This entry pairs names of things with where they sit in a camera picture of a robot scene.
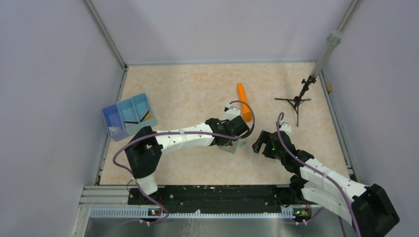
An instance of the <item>tripod stand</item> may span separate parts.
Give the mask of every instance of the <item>tripod stand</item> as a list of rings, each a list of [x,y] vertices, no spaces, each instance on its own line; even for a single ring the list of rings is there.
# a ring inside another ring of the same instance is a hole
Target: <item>tripod stand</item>
[[[295,113],[297,114],[297,127],[298,127],[298,120],[299,120],[299,106],[304,101],[309,101],[311,99],[302,99],[304,93],[308,91],[308,86],[311,83],[316,83],[316,78],[319,75],[320,71],[322,70],[325,62],[332,54],[333,50],[340,44],[340,41],[342,39],[342,32],[340,31],[333,31],[329,37],[327,38],[327,44],[325,49],[323,50],[322,56],[316,61],[316,64],[314,65],[313,70],[310,73],[310,76],[307,80],[303,79],[302,84],[304,86],[302,87],[302,90],[300,92],[299,96],[294,97],[293,99],[286,99],[286,98],[275,98],[275,100],[283,100],[287,101],[295,110]]]

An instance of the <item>small light blue box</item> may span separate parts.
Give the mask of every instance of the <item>small light blue box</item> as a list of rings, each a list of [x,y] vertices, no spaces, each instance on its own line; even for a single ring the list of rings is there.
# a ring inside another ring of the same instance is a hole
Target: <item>small light blue box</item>
[[[115,141],[135,135],[145,126],[156,126],[153,111],[145,93],[102,109],[108,135]]]

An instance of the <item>white wall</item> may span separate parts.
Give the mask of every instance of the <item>white wall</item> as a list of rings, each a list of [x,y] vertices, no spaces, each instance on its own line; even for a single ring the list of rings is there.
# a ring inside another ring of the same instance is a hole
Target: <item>white wall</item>
[[[121,74],[81,0],[1,1],[0,236],[69,236]]]
[[[314,61],[351,0],[92,0],[128,64]]]
[[[364,1],[327,74],[361,181],[383,186],[400,216],[391,236],[417,236],[419,1]]]

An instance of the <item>orange cylinder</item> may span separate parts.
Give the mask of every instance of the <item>orange cylinder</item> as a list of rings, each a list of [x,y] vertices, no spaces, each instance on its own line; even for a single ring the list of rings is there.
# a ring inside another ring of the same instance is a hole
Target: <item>orange cylinder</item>
[[[245,89],[241,83],[237,84],[237,93],[239,94],[239,100],[243,102],[248,102],[245,94]],[[242,117],[243,120],[246,122],[250,122],[252,120],[250,109],[245,105],[242,104]]]

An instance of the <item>wooden table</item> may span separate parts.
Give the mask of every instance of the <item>wooden table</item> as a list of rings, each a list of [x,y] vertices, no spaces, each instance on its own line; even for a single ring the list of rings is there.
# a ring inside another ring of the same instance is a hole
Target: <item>wooden table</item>
[[[288,184],[291,173],[278,160],[255,154],[251,145],[261,130],[275,131],[279,112],[285,113],[297,149],[313,154],[326,166],[348,177],[330,111],[320,85],[312,84],[300,107],[299,127],[286,101],[275,97],[298,95],[301,80],[313,63],[209,64],[130,67],[121,99],[146,92],[158,125],[154,130],[189,127],[209,118],[222,119],[227,102],[237,100],[237,83],[245,88],[256,115],[256,126],[244,147],[232,154],[216,146],[177,151],[160,159],[156,170],[159,185],[260,185]],[[101,185],[125,185],[130,174],[113,165],[112,156],[128,143],[111,141],[102,172]],[[128,166],[125,153],[118,162]]]

